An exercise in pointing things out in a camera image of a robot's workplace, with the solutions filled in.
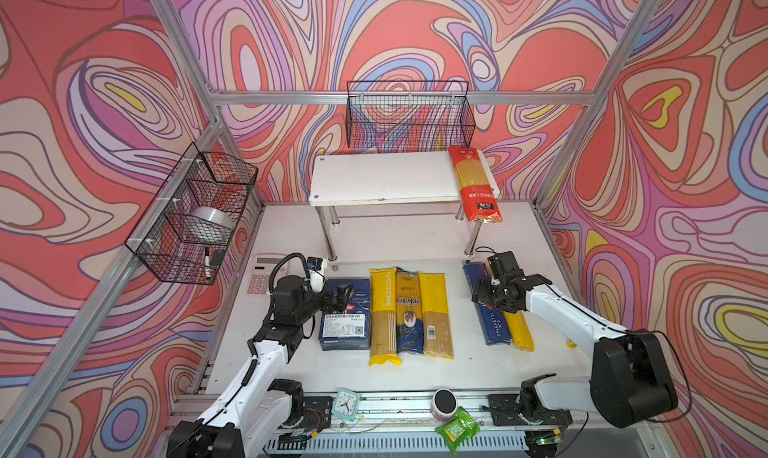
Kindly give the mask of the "blue Barilla pasta box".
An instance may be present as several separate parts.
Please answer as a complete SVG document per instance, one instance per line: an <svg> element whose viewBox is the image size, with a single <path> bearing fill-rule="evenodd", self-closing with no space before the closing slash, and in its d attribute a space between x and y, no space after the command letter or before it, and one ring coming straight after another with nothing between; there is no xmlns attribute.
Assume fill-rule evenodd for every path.
<svg viewBox="0 0 768 458"><path fill-rule="evenodd" d="M323 351L368 350L371 342L371 284L367 278L327 281L329 291L350 285L352 293L341 312L324 312L318 341Z"/></svg>

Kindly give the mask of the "blue Barilla spaghetti box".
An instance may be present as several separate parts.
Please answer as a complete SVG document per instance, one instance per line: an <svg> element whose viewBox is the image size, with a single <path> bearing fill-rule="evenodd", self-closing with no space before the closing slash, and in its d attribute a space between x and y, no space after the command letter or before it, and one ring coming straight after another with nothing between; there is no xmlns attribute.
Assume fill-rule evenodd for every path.
<svg viewBox="0 0 768 458"><path fill-rule="evenodd" d="M483 262L465 261L463 271L471 292L475 291L475 285L478 282L491 278L488 267ZM488 346L513 343L512 334L501 311L476 302L474 302L474 308Z"/></svg>

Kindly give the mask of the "yellow narrow spaghetti bag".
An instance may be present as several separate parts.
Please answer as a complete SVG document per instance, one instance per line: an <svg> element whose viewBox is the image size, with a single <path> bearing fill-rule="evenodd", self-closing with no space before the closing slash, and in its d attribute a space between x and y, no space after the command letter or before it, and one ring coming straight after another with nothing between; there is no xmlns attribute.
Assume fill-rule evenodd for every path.
<svg viewBox="0 0 768 458"><path fill-rule="evenodd" d="M488 261L494 289L494 307L501 310L501 303L507 301L509 296L513 299L519 297L518 290L512 285L512 281L522 278L525 273L512 252L494 253L489 256ZM533 352L535 350L534 340L524 313L522 311L505 311L504 316L514 344L522 351Z"/></svg>

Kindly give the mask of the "red spaghetti bag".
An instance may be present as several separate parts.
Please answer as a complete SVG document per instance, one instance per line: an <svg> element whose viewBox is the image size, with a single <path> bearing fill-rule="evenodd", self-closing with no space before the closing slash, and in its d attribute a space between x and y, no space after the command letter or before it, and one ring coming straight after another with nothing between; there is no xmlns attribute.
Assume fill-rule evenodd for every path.
<svg viewBox="0 0 768 458"><path fill-rule="evenodd" d="M473 147L451 146L448 153L466 218L483 223L502 222L503 218L479 151Z"/></svg>

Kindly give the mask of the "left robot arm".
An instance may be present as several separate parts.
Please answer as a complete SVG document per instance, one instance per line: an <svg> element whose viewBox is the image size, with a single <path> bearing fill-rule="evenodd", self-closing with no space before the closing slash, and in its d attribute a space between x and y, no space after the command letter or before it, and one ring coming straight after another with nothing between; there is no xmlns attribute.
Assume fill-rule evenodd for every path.
<svg viewBox="0 0 768 458"><path fill-rule="evenodd" d="M222 394L196 420L172 430L167 457L256 457L281 427L304 415L300 382L280 376L301 342L306 322L320 312L342 312L354 285L316 291L311 276L284 276L269 285L262 326L247 341L249 356Z"/></svg>

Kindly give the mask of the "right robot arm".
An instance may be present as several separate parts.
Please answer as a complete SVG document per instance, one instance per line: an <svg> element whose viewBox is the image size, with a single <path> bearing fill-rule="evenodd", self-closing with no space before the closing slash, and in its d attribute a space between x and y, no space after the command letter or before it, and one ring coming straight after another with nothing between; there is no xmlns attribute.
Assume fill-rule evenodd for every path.
<svg viewBox="0 0 768 458"><path fill-rule="evenodd" d="M551 411L597 413L626 428L678 407L662 345L654 332L611 322L561 292L541 274L527 274L513 252L488 257L490 277L472 289L472 301L502 312L529 312L574 342L591 360L587 377L542 374L521 383L520 419L537 424Z"/></svg>

